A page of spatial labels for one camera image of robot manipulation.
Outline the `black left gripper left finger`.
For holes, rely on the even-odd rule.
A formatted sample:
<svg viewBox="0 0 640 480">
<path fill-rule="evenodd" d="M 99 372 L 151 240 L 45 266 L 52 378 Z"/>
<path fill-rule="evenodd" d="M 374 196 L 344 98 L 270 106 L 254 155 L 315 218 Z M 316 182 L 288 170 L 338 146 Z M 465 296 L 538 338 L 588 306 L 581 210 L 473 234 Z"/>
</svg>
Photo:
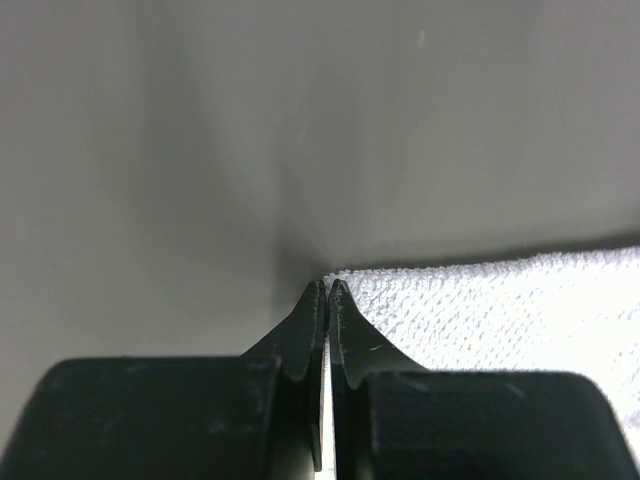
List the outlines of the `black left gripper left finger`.
<svg viewBox="0 0 640 480">
<path fill-rule="evenodd" d="M 310 479 L 322 468 L 326 290 L 238 356 L 68 359 L 37 383 L 5 479 Z"/>
</svg>

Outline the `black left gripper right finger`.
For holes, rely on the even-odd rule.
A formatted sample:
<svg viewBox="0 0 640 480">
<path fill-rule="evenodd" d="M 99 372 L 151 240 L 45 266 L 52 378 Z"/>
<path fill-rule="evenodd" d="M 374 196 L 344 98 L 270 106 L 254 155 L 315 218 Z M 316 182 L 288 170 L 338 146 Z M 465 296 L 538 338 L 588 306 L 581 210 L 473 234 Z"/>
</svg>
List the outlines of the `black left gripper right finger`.
<svg viewBox="0 0 640 480">
<path fill-rule="evenodd" d="M 635 479 L 614 413 L 564 372 L 429 370 L 359 311 L 328 296 L 340 479 Z"/>
</svg>

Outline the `white grey cloth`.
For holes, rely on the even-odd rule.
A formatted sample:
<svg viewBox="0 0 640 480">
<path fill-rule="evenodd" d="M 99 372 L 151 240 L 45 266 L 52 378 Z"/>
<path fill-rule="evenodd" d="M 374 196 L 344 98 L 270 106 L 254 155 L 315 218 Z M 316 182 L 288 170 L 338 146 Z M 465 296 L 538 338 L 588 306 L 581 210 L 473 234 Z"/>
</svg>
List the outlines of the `white grey cloth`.
<svg viewBox="0 0 640 480">
<path fill-rule="evenodd" d="M 600 386 L 639 451 L 639 251 L 343 271 L 365 317 L 441 370 L 560 370 Z"/>
</svg>

